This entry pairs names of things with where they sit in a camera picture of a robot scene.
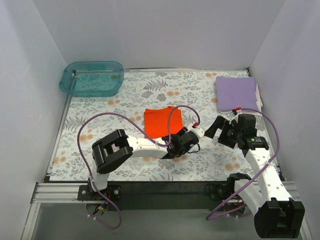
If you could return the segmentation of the orange t-shirt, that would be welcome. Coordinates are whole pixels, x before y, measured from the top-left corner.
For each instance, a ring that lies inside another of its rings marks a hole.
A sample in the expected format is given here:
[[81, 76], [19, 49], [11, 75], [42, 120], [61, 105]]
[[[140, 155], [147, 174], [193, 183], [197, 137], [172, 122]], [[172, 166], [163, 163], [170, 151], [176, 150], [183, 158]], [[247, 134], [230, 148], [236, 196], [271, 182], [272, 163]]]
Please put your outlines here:
[[[162, 138], [169, 134], [168, 119], [174, 107], [168, 106], [163, 109], [148, 109], [144, 111], [144, 131], [153, 139]], [[170, 133], [177, 134], [184, 127], [182, 112], [175, 109], [170, 119]]]

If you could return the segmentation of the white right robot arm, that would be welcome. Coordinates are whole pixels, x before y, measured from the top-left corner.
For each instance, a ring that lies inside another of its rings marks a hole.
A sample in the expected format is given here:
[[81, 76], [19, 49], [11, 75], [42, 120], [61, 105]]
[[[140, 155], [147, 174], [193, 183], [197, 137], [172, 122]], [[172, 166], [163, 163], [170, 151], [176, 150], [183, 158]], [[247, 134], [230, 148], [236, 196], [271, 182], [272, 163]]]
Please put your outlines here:
[[260, 238], [296, 239], [303, 223], [305, 207], [296, 201], [282, 183], [266, 139], [257, 135], [256, 117], [238, 114], [227, 120], [218, 116], [205, 136], [213, 138], [221, 130], [218, 142], [242, 150], [254, 177], [235, 173], [227, 179], [227, 195], [241, 198], [254, 216], [254, 227]]

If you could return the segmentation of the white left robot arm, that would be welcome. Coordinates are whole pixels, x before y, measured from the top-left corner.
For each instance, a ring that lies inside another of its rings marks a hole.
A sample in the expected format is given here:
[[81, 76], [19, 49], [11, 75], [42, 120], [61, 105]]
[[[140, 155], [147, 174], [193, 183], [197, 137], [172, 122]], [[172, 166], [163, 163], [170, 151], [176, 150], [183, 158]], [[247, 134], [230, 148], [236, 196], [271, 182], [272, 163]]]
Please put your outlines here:
[[205, 130], [197, 125], [182, 128], [177, 134], [153, 140], [127, 135], [117, 129], [92, 145], [94, 168], [89, 178], [89, 194], [95, 200], [106, 196], [109, 174], [129, 158], [155, 158], [172, 160], [188, 153], [199, 144]]

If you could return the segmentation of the floral table mat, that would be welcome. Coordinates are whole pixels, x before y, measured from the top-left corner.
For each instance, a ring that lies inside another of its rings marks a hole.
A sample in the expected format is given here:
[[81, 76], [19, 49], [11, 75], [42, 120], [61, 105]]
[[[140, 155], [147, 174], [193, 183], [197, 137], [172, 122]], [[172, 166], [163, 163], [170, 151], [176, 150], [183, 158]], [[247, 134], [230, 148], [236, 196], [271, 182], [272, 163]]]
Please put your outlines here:
[[[87, 181], [92, 167], [92, 144], [116, 129], [140, 138], [146, 109], [180, 106], [182, 121], [197, 120], [208, 128], [219, 115], [216, 78], [244, 78], [243, 71], [126, 71], [112, 97], [74, 97], [59, 133], [48, 169], [51, 182]], [[191, 153], [166, 160], [131, 158], [109, 175], [110, 181], [224, 181], [230, 174], [254, 172], [239, 148], [203, 137]]]

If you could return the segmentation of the purple folded t-shirt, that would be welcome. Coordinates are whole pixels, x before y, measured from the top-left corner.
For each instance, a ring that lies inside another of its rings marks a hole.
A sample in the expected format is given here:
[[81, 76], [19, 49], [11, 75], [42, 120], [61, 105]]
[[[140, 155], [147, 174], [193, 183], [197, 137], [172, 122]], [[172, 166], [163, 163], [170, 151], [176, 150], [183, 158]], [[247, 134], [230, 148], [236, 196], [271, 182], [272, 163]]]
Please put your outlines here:
[[220, 112], [229, 112], [237, 107], [258, 110], [257, 85], [253, 77], [218, 76], [215, 84]]

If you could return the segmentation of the white folded t-shirt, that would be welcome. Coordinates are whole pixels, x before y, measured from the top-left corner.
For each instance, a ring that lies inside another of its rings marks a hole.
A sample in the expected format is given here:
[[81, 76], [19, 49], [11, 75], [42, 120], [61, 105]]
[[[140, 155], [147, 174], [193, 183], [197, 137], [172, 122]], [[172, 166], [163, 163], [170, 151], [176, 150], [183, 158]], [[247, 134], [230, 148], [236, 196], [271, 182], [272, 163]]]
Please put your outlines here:
[[257, 108], [261, 112], [262, 111], [262, 107], [263, 107], [263, 102], [262, 102], [262, 99], [261, 99], [261, 95], [260, 95], [260, 91], [259, 91], [258, 85], [256, 85], [256, 88], [255, 88], [255, 96], [256, 96]]

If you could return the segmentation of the teal plastic bin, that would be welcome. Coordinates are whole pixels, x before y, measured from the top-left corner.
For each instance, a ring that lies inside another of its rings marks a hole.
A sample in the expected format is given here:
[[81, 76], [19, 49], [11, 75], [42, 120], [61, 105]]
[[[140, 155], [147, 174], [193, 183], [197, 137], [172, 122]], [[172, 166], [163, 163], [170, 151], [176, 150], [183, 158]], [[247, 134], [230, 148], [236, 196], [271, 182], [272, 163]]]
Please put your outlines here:
[[115, 96], [124, 80], [124, 68], [116, 61], [77, 61], [63, 71], [62, 92], [78, 98]]

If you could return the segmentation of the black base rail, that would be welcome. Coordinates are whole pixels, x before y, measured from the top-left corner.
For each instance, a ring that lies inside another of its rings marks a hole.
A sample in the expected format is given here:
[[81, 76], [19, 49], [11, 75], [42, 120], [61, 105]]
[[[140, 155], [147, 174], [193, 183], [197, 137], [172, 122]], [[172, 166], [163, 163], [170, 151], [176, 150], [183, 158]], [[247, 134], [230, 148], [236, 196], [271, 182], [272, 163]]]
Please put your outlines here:
[[101, 192], [81, 185], [77, 200], [98, 203], [108, 197], [120, 210], [212, 211], [233, 190], [226, 181], [110, 181]]

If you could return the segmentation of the aluminium table frame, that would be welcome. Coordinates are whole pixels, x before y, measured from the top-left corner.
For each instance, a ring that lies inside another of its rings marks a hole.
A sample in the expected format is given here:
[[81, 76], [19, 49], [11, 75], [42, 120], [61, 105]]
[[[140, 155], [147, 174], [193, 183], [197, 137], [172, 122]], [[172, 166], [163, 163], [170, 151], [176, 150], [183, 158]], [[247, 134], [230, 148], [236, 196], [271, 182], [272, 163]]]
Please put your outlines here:
[[33, 236], [33, 231], [36, 226], [41, 204], [87, 204], [101, 205], [104, 201], [89, 203], [87, 201], [78, 200], [78, 191], [81, 185], [86, 185], [84, 182], [45, 182], [38, 183], [35, 186], [32, 198], [31, 207], [22, 233], [23, 240], [30, 240]]

